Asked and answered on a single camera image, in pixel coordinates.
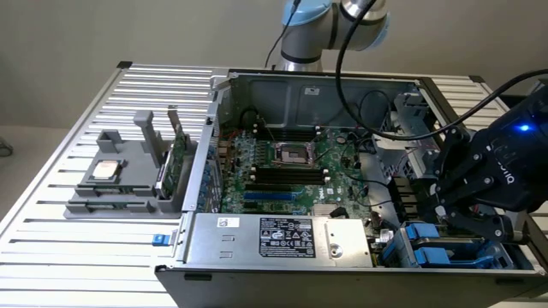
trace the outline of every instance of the slotted metal surface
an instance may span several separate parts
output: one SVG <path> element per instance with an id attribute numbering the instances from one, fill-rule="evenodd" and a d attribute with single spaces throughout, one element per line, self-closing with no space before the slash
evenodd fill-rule
<path id="1" fill-rule="evenodd" d="M 137 110 L 154 110 L 155 129 L 174 137 L 167 107 L 177 105 L 183 129 L 198 138 L 205 123 L 213 69 L 134 65 L 118 70 L 65 143 L 0 223 L 0 306 L 5 307 L 175 307 L 155 278 L 157 258 L 171 248 L 151 245 L 154 234 L 169 234 L 178 220 L 73 219 L 65 203 L 98 151 L 106 128 L 125 139 L 142 139 Z M 463 114 L 490 91 L 459 76 L 434 76 L 457 113 Z M 482 129 L 506 111 L 490 104 L 467 121 Z M 548 206 L 535 218 L 548 230 Z M 518 307 L 502 303 L 501 307 Z M 525 303 L 537 308 L 543 304 Z"/>

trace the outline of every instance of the cable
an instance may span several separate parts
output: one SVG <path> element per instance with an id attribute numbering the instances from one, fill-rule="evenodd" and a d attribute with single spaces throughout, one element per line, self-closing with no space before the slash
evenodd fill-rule
<path id="1" fill-rule="evenodd" d="M 379 207 L 381 205 L 383 205 L 383 204 L 386 204 L 386 203 L 389 203 L 389 202 L 393 202 L 393 200 L 387 200 L 387 201 L 383 201 L 383 202 L 379 202 L 379 203 L 377 203 L 377 204 L 371 204 L 371 205 L 367 205 L 367 204 L 363 204 L 362 202 L 359 202 L 358 200 L 354 200 L 359 205 L 362 205 L 363 207 Z"/>
<path id="2" fill-rule="evenodd" d="M 363 20 L 363 17 L 366 16 L 367 12 L 370 11 L 370 9 L 373 8 L 374 4 L 378 2 L 378 0 L 371 0 L 371 2 L 367 4 L 367 6 L 365 7 L 365 9 L 361 11 L 359 15 L 357 16 L 355 21 L 353 22 L 351 28 L 349 29 L 349 33 L 346 35 L 345 41 L 343 41 L 343 45 L 342 45 L 342 49 L 339 52 L 339 56 L 337 59 L 337 68 L 335 68 L 335 86 L 337 86 L 337 93 L 339 95 L 339 99 L 342 101 L 342 105 L 346 109 L 346 111 L 349 112 L 350 116 L 353 117 L 353 119 L 357 121 L 357 123 L 370 132 L 374 133 L 375 135 L 379 135 L 383 138 L 391 139 L 391 140 L 398 140 L 398 141 L 415 141 L 415 140 L 423 140 L 426 138 L 431 138 L 433 136 L 438 135 L 439 133 L 446 132 L 453 126 L 462 124 L 462 122 L 465 122 L 465 120 L 467 120 L 467 118 L 470 118 L 471 116 L 474 116 L 474 114 L 482 110 L 483 107 L 487 106 L 487 104 L 491 103 L 491 101 L 494 99 L 497 99 L 510 88 L 513 88 L 513 86 L 515 86 L 515 84 L 518 84 L 519 82 L 522 82 L 523 80 L 533 78 L 535 76 L 539 75 L 545 75 L 548 74 L 548 69 L 541 69 L 537 71 L 531 71 L 527 73 L 523 73 L 521 75 L 518 75 L 517 77 L 514 77 L 513 79 L 510 79 L 510 81 L 506 82 L 506 84 L 503 84 L 503 86 L 501 86 L 501 88 L 498 88 L 483 100 L 482 102 L 479 102 L 478 105 L 475 105 L 470 111 L 467 111 L 459 118 L 458 120 L 455 120 L 454 122 L 451 122 L 449 125 L 443 126 L 441 129 L 435 130 L 434 132 L 426 133 L 423 135 L 417 135 L 417 136 L 398 136 L 398 135 L 393 135 L 390 133 L 383 133 L 382 131 L 369 127 L 363 121 L 361 120 L 361 118 L 357 116 L 357 114 L 353 112 L 351 107 L 349 105 L 349 102 L 346 100 L 345 97 L 345 93 L 343 93 L 343 85 L 342 85 L 342 67 L 343 67 L 343 59 L 345 59 L 345 54 L 346 54 L 346 50 L 349 49 L 349 44 L 351 43 L 351 39 L 353 39 L 353 35 L 357 32 L 357 28 L 361 25 L 361 22 Z"/>
<path id="3" fill-rule="evenodd" d="M 246 108 L 242 110 L 242 113 L 241 113 L 239 128 L 243 128 L 243 124 L 242 124 L 242 123 L 243 123 L 243 116 L 245 116 L 250 111 L 254 111 L 254 112 L 255 112 L 255 115 L 259 114 L 259 110 L 258 110 L 254 106 L 246 107 Z"/>
<path id="4" fill-rule="evenodd" d="M 362 179 L 362 178 L 357 178 L 355 176 L 353 176 L 353 175 L 350 175 L 350 174 L 347 173 L 346 168 L 345 168 L 345 166 L 343 166 L 343 157 L 345 157 L 345 153 L 346 153 L 350 145 L 351 145 L 351 143 L 349 143 L 349 144 L 345 146 L 345 149 L 343 149 L 343 152 L 342 152 L 342 157 L 341 157 L 341 159 L 339 159 L 339 165 L 341 165 L 341 167 L 342 167 L 343 174 L 345 174 L 350 179 L 353 179 L 353 180 L 355 180 L 355 181 L 359 181 L 359 182 L 362 182 L 362 183 L 377 183 L 377 184 L 382 185 L 385 188 L 389 189 L 389 185 L 387 185 L 386 183 L 383 183 L 383 182 L 381 182 L 381 181 L 377 181 L 377 180 L 365 180 L 365 179 Z"/>
<path id="5" fill-rule="evenodd" d="M 274 42 L 275 45 L 273 46 L 271 51 L 269 52 L 267 60 L 265 61 L 265 68 L 269 67 L 269 61 L 271 60 L 273 52 L 275 51 L 278 43 L 281 42 L 282 38 L 285 37 L 286 31 L 287 31 L 287 29 L 290 27 L 290 24 L 291 24 L 291 20 L 294 19 L 294 15 L 298 12 L 299 4 L 301 4 L 301 0 L 294 0 L 294 7 L 291 9 L 290 19 L 289 19 L 289 22 L 286 23 L 285 29 L 282 30 L 282 34 L 277 39 L 277 42 Z"/>
<path id="6" fill-rule="evenodd" d="M 358 112 L 359 112 L 359 115 L 361 115 L 361 120 L 363 120 L 363 118 L 362 118 L 362 107 L 363 107 L 363 103 L 366 102 L 366 98 L 367 98 L 371 94 L 374 94 L 374 93 L 382 94 L 382 95 L 385 96 L 385 98 L 387 99 L 387 104 L 389 104 L 387 117 L 389 117 L 390 114 L 391 114 L 393 101 L 391 101 L 391 99 L 390 99 L 390 97 L 389 97 L 389 94 L 385 93 L 385 92 L 381 91 L 381 90 L 371 90 L 369 93 L 365 94 L 365 96 L 363 96 L 362 99 L 361 99 L 361 104 L 359 104 L 359 108 L 358 108 Z"/>
<path id="7" fill-rule="evenodd" d="M 333 149 L 334 149 L 334 148 L 327 149 L 327 150 L 325 151 L 325 153 L 322 153 L 322 154 L 319 155 L 319 157 L 317 157 L 315 162 L 319 162 L 321 159 L 326 156 L 326 154 L 329 154 L 329 152 L 330 152 Z"/>

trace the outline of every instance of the warning label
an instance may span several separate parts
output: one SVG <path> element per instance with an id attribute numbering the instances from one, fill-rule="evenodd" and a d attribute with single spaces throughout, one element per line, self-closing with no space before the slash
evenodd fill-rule
<path id="1" fill-rule="evenodd" d="M 311 219 L 262 218 L 259 238 L 263 257 L 317 258 Z"/>

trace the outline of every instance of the floor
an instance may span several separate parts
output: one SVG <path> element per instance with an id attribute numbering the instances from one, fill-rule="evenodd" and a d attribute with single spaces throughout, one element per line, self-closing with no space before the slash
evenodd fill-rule
<path id="1" fill-rule="evenodd" d="M 0 126 L 0 136 L 14 147 L 10 157 L 0 157 L 0 220 L 53 155 L 69 129 Z"/>

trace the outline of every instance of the blue latch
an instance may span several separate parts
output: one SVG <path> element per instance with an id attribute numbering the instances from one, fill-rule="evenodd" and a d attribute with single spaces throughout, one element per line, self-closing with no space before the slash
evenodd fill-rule
<path id="1" fill-rule="evenodd" d="M 437 226 L 431 223 L 413 223 L 406 227 L 411 240 L 422 237 L 439 237 Z"/>
<path id="2" fill-rule="evenodd" d="M 415 258 L 422 266 L 449 266 L 451 264 L 446 249 L 435 247 L 422 247 L 415 251 Z"/>
<path id="3" fill-rule="evenodd" d="M 153 238 L 153 246 L 170 246 L 170 235 L 155 234 Z"/>

